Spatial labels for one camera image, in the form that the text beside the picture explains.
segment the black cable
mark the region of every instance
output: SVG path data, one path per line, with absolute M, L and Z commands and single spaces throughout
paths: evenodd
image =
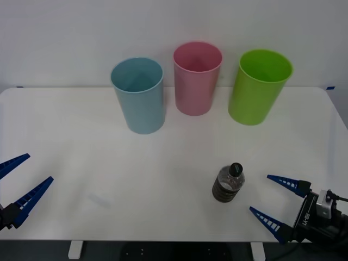
M 280 255 L 277 256 L 277 257 L 273 257 L 273 258 L 269 258 L 269 259 L 266 258 L 265 261 L 277 261 L 277 260 L 279 260 L 279 259 L 282 259 L 283 257 L 286 257 L 286 256 L 290 255 L 291 253 L 293 253 L 293 252 L 294 252 L 295 250 L 297 250 L 300 246 L 301 246 L 301 244 L 300 244 L 300 243 L 297 243 L 296 246 L 294 246 L 294 247 L 293 247 L 292 249 L 290 249 L 289 251 L 287 251 L 287 252 L 285 252 L 285 253 L 282 253 L 282 254 L 280 254 Z

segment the green cup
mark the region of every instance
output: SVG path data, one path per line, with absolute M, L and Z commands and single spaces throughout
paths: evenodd
M 257 49 L 244 53 L 229 99 L 230 116 L 245 125 L 263 122 L 292 72 L 291 62 L 277 52 Z

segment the blue cup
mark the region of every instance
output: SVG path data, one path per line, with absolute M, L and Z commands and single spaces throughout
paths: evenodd
M 124 60 L 113 69 L 111 82 L 129 129 L 149 134 L 162 127 L 163 70 L 156 61 L 142 57 Z

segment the table leg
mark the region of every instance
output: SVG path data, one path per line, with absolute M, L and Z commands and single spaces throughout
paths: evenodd
M 83 241 L 73 240 L 70 244 L 69 254 L 67 255 L 69 259 L 80 259 Z
M 251 252 L 254 261 L 265 261 L 265 251 L 262 242 L 251 242 Z

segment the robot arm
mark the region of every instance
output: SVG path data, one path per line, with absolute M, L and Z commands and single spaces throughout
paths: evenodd
M 337 250 L 348 245 L 348 216 L 342 214 L 337 200 L 348 201 L 331 192 L 322 190 L 320 194 L 312 192 L 310 182 L 268 175 L 267 178 L 286 187 L 304 198 L 293 227 L 275 220 L 250 207 L 250 211 L 281 243 L 304 239 L 326 249 Z
M 5 177 L 10 171 L 15 169 L 28 158 L 30 158 L 30 155 L 24 154 L 1 163 L 0 179 Z M 52 182 L 53 178 L 48 177 L 45 181 L 40 183 L 29 193 L 22 196 L 16 202 L 9 204 L 5 208 L 0 205 L 0 231 L 4 227 L 7 227 L 8 229 L 12 228 L 12 226 L 19 228 Z

